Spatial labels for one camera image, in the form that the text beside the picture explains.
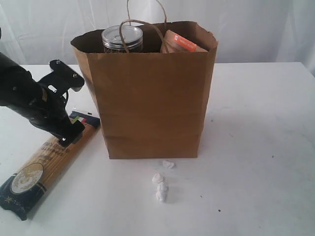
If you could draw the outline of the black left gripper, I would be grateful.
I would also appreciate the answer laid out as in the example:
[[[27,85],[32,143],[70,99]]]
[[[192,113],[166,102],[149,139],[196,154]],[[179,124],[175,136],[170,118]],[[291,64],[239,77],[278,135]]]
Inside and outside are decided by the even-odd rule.
[[[72,123],[66,110],[66,97],[40,85],[28,85],[27,119],[58,138],[60,145],[75,143],[82,136],[84,126]]]

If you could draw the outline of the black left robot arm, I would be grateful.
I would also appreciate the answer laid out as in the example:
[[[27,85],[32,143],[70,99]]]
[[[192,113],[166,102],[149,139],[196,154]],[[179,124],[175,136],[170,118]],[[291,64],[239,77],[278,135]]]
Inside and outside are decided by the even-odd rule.
[[[66,112],[68,91],[80,91],[85,81],[58,59],[50,61],[49,66],[51,73],[36,82],[29,71],[1,54],[0,104],[54,135],[62,147],[67,147],[76,143],[85,129],[81,122],[71,121]]]

